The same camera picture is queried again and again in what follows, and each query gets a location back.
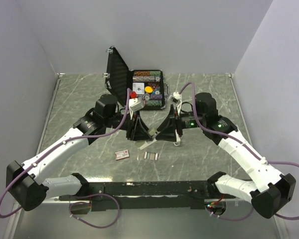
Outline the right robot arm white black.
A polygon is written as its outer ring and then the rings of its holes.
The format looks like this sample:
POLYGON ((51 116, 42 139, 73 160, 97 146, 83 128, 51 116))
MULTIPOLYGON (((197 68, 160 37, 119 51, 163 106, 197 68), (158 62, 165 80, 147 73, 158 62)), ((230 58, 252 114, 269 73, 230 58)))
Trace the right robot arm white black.
POLYGON ((168 117, 158 128, 156 140, 177 141, 184 129, 204 127, 203 133, 227 152, 248 174, 249 181, 217 172, 208 179, 212 198, 228 194, 245 200, 262 217, 275 215, 293 196, 296 179, 270 165, 243 137, 228 118, 219 115, 216 100, 210 93, 195 95, 192 111, 182 113, 182 96, 175 92, 168 117))

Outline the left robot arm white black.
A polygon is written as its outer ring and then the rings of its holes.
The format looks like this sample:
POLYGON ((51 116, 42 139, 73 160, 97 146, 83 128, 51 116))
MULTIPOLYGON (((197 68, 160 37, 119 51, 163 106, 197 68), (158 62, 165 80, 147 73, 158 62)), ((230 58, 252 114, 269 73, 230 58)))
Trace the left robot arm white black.
POLYGON ((129 130, 137 119, 137 111, 145 106, 140 98, 131 98, 125 113, 117 111, 117 98, 102 95, 95 106, 79 118, 73 126, 40 154, 22 164, 14 161, 7 167, 6 187, 25 211, 38 207, 45 199, 72 195, 83 200, 89 193, 89 182, 79 173, 67 177, 50 178, 53 170, 79 150, 100 137, 108 136, 107 128, 129 130))

